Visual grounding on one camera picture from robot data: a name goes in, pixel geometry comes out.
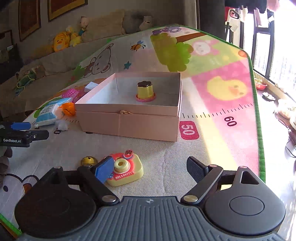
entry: orange toy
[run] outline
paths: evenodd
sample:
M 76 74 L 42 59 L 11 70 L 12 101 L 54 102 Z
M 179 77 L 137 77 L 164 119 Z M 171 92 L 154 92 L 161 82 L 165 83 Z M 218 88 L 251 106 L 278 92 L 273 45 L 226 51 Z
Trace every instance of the orange toy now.
M 63 109 L 63 112 L 65 115 L 68 115 L 68 116 L 73 116 L 75 115 L 75 106 L 74 106 L 74 103 L 64 103 L 62 104 L 61 108 Z
M 70 37 L 66 32 L 61 32 L 54 38 L 54 51 L 60 51 L 69 47 Z

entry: star print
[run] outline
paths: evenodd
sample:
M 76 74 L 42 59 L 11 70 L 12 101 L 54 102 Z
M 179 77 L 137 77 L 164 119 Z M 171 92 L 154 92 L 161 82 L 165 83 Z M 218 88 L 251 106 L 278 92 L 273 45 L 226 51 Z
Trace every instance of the star print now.
M 124 69 L 128 69 L 131 66 L 131 63 L 128 61 L 126 64 L 124 64 Z

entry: play mat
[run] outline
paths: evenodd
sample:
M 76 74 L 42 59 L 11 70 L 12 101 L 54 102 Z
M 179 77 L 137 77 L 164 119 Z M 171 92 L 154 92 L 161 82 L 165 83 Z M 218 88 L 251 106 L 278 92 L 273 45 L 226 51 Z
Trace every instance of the play mat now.
M 140 157 L 144 176 L 127 185 L 108 186 L 119 198 L 180 199 L 196 184 L 186 170 L 189 156 L 225 170 L 248 166 L 265 181 L 256 89 L 246 52 L 185 26 L 153 28 L 107 42 L 77 66 L 68 87 L 53 99 L 61 98 L 69 88 L 83 90 L 90 81 L 101 82 L 121 71 L 181 72 L 183 96 L 178 141 L 85 133 L 75 117 L 65 116 L 68 131 L 46 126 L 47 140 L 33 142 L 29 148 L 13 148 L 5 188 L 0 190 L 2 221 L 18 228 L 14 207 L 25 187 L 34 185 L 53 166 L 75 170 L 85 156 L 100 160 L 127 149 Z M 34 124 L 41 109 L 26 121 Z

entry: floor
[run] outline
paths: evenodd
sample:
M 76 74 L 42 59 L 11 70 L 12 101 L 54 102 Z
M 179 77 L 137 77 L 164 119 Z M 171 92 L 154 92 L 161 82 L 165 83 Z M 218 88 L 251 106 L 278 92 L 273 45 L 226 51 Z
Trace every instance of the floor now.
M 258 92 L 265 153 L 266 184 L 286 207 L 286 217 L 278 234 L 285 240 L 292 241 L 296 240 L 296 158 L 291 157 L 291 154 L 285 148 L 289 141 L 288 131 L 273 114 L 275 104 L 265 101 L 261 95 L 262 92 Z M 296 149 L 290 142 L 287 147 L 296 156 Z

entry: blue package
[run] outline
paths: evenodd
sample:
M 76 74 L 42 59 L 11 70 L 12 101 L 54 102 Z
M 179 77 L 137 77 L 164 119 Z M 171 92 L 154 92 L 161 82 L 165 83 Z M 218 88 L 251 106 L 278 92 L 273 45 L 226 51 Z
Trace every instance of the blue package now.
M 50 101 L 39 113 L 39 116 L 35 121 L 35 127 L 51 125 L 54 124 L 56 120 L 61 119 L 64 113 L 59 107 L 64 103 L 71 102 L 72 100 L 73 98 L 63 98 Z

